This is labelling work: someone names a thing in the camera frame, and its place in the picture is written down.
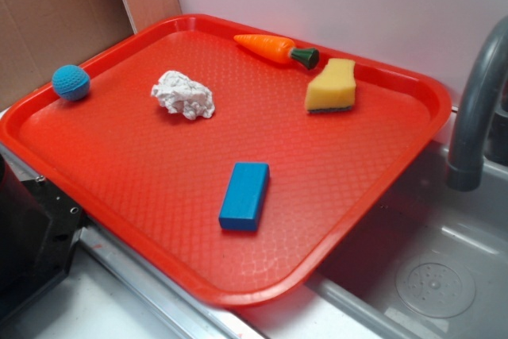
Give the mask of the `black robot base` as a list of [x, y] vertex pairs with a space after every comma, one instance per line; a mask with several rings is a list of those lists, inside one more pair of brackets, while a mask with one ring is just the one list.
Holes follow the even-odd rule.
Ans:
[[83, 208], [50, 180], [20, 180], [1, 159], [1, 321], [70, 271]]

